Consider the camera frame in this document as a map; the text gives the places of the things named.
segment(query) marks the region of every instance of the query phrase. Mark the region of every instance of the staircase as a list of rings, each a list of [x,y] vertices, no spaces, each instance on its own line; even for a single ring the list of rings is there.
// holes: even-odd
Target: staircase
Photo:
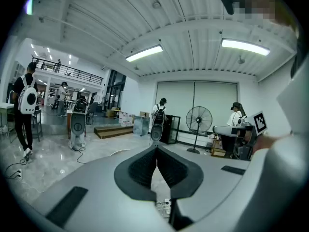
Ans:
[[[95,127],[95,134],[100,138],[110,138],[110,137],[116,137],[121,135],[126,135],[133,133],[133,126],[128,127],[120,127],[120,126],[114,126],[114,127]]]

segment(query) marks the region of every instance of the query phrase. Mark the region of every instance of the railing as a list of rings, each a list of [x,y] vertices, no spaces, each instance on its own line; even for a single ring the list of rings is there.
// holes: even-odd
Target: railing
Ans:
[[[93,75],[87,72],[83,72],[83,71],[74,69],[72,67],[63,65],[63,64],[58,64],[52,61],[48,61],[48,60],[41,59],[41,58],[35,58],[35,57],[32,57],[32,62],[36,62],[37,68],[41,70],[59,73],[59,74],[66,75],[66,76],[72,76],[77,79],[82,79],[82,80],[100,84],[100,85],[102,84],[102,80],[103,80],[102,77],[99,77],[97,75]]]

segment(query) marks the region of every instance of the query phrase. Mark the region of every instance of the fluorescent light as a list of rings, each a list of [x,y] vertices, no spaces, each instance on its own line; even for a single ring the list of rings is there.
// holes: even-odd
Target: fluorescent light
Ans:
[[[270,50],[265,47],[248,42],[225,39],[225,38],[222,39],[221,46],[255,52],[264,56],[267,56],[270,53]]]
[[[26,2],[26,14],[32,15],[32,2],[33,0],[28,0]]]
[[[142,50],[140,52],[137,52],[129,57],[126,57],[126,60],[129,61],[129,62],[132,62],[134,60],[137,60],[139,58],[143,58],[145,56],[148,56],[148,55],[151,55],[151,54],[154,54],[154,53],[158,53],[158,52],[162,52],[163,51],[163,48],[162,46],[160,45],[156,45],[156,46],[153,46],[151,48],[148,48],[146,50]]]

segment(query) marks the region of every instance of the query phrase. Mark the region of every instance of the white shirt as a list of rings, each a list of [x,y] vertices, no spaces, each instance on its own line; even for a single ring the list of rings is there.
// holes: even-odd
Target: white shirt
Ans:
[[[242,117],[241,111],[233,112],[230,118],[228,119],[227,124],[229,126],[240,126],[240,124],[238,124],[238,120],[241,117]]]
[[[160,106],[160,104],[158,104],[158,106],[159,106],[159,110],[160,110],[160,109],[163,109],[163,107],[165,107],[165,106]],[[158,110],[158,107],[157,107],[156,105],[154,105],[151,114],[152,114],[152,115],[155,114],[155,112],[156,112],[157,110]]]
[[[60,97],[59,97],[59,100],[60,100],[60,101],[64,101],[65,94],[66,94],[66,92],[65,92],[63,86],[60,86],[60,87],[59,87],[59,93],[58,93],[58,95],[60,96]]]

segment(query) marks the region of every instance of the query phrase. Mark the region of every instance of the fan base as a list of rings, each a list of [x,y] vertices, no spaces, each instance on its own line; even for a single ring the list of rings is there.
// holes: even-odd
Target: fan base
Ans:
[[[199,154],[199,151],[198,151],[198,150],[196,150],[196,149],[192,149],[192,148],[190,148],[190,149],[187,149],[187,151],[188,151],[188,152],[192,152],[192,153]]]

